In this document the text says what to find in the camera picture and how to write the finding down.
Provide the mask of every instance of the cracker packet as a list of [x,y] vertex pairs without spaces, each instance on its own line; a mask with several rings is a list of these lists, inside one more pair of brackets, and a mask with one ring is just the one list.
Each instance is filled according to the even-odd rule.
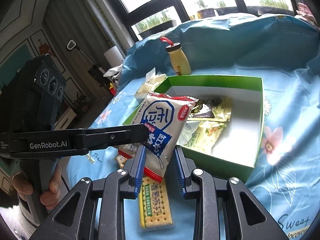
[[142,179],[139,194],[140,225],[145,230],[164,229],[173,225],[165,180],[161,183]]
[[185,147],[211,154],[211,149],[225,126],[226,124],[221,122],[201,122]]
[[[140,105],[132,124],[143,123],[149,129],[149,138],[142,144],[147,148],[144,173],[151,179],[162,181],[182,128],[197,101],[149,92]],[[120,145],[118,152],[132,158],[138,146],[139,143]]]
[[191,110],[188,120],[226,122],[231,116],[232,99],[215,97],[200,99]]

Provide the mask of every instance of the human hand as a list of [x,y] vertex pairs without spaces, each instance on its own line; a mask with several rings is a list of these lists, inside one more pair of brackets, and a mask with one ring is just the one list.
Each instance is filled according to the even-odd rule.
[[[20,198],[24,201],[27,201],[26,195],[31,195],[33,193],[33,186],[23,177],[21,172],[13,176],[12,184],[17,190]],[[45,205],[47,209],[54,209],[59,203],[60,188],[61,166],[58,162],[54,170],[54,174],[49,182],[49,190],[43,192],[40,196],[40,202]]]

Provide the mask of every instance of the white snack package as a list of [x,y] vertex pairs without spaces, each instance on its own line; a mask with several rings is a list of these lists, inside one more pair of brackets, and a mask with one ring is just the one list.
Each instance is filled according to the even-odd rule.
[[153,68],[150,72],[146,74],[146,82],[141,85],[138,91],[134,94],[134,97],[139,104],[143,102],[147,94],[150,91],[155,90],[163,80],[167,77],[166,74],[156,75],[156,68]]
[[[132,124],[143,123],[149,129],[149,138],[142,143],[147,148],[145,175],[162,180],[182,128],[197,101],[191,97],[148,93],[132,120]],[[139,143],[120,145],[119,154],[132,158],[138,146]]]
[[201,121],[187,121],[180,133],[177,145],[186,145],[198,129]]

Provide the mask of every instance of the white flower print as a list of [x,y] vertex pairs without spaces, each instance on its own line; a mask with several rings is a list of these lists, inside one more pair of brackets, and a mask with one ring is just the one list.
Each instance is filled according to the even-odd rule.
[[263,104],[264,104],[264,115],[269,115],[272,109],[269,99],[264,97]]

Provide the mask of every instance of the cracker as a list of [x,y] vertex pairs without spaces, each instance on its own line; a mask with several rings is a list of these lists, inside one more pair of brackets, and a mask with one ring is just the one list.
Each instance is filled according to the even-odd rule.
[[143,228],[172,225],[171,210],[164,180],[144,177],[139,194],[140,224]]

